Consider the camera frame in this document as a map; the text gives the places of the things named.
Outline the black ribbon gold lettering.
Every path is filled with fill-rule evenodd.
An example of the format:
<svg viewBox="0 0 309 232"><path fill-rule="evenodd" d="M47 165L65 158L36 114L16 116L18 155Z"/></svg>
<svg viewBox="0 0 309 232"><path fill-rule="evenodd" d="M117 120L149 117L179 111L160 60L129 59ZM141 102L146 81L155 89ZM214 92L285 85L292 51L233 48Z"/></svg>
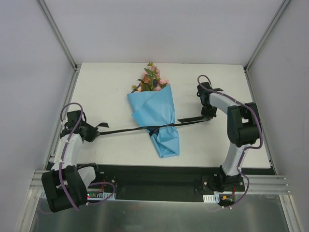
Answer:
<svg viewBox="0 0 309 232"><path fill-rule="evenodd" d="M115 130L115 131L112 130L112 131L98 132L96 137L99 137L102 135L110 135L110 134L140 131L140 130L147 130L149 133L149 136L151 137L153 134L158 134L161 128L187 126L187 125L192 125L192 124L196 124L200 122L210 121L212 119L213 117L204 117L204 116L183 118L183 119L178 119L179 123L170 123L170 124L161 125L161 126L144 126L144 127L137 127L137 128L132 128L132 129L121 129L121 130Z"/></svg>

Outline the blue wrapping paper sheet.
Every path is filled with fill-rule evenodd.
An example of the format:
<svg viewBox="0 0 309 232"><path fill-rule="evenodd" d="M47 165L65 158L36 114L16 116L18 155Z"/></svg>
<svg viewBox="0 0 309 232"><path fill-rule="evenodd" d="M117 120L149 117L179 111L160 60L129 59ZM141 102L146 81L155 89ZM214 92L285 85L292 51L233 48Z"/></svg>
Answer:
<svg viewBox="0 0 309 232"><path fill-rule="evenodd" d="M132 116L141 127L149 128L149 136L160 158L180 154L179 133L175 123L175 107L170 85L160 91L127 94Z"/></svg>

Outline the fake flower stem pink roses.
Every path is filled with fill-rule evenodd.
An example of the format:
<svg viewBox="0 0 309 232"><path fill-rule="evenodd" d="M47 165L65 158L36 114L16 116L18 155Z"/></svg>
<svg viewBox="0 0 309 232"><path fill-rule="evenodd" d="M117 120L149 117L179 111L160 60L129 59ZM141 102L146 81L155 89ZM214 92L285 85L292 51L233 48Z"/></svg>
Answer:
<svg viewBox="0 0 309 232"><path fill-rule="evenodd" d="M154 91L160 91L163 88L169 85L169 80L165 80L161 78L161 72L156 65L154 65L151 61L147 64L147 67L144 69L144 73L154 74Z"/></svg>

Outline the fake flower stem orange blooms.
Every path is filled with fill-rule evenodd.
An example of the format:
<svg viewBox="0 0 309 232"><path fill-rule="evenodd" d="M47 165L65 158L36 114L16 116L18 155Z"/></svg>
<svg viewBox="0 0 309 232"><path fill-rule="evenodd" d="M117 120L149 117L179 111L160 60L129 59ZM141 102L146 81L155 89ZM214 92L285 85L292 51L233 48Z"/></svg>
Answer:
<svg viewBox="0 0 309 232"><path fill-rule="evenodd" d="M143 92L143 91L154 91L155 85L154 85L155 75L149 74L147 72L143 73L141 76L141 79L138 79L140 82L137 86L132 86L132 93L134 92Z"/></svg>

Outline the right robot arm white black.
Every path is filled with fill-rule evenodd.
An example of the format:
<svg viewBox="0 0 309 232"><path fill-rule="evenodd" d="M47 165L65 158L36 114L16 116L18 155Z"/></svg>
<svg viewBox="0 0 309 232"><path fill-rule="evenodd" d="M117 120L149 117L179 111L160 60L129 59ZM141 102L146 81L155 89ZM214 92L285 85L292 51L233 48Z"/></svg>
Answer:
<svg viewBox="0 0 309 232"><path fill-rule="evenodd" d="M263 141L259 113L255 103L240 103L224 94L222 89L213 89L208 82L197 86L197 96L205 119L216 117L217 110L227 115L228 153L218 174L208 181L210 189L224 192L242 181L241 166L247 149L252 149L256 140Z"/></svg>

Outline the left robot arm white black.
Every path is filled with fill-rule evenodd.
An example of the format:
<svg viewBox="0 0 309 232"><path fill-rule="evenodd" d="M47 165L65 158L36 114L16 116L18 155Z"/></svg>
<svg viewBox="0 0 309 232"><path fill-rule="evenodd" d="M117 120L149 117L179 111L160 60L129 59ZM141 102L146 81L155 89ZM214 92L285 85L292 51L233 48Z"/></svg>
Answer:
<svg viewBox="0 0 309 232"><path fill-rule="evenodd" d="M87 187L97 188L102 176L96 164L77 167L84 142L91 143L99 136L97 127L86 122L81 110L67 113L67 122L60 134L61 154L50 171L42 174L42 185L51 212L69 208L79 209L87 203Z"/></svg>

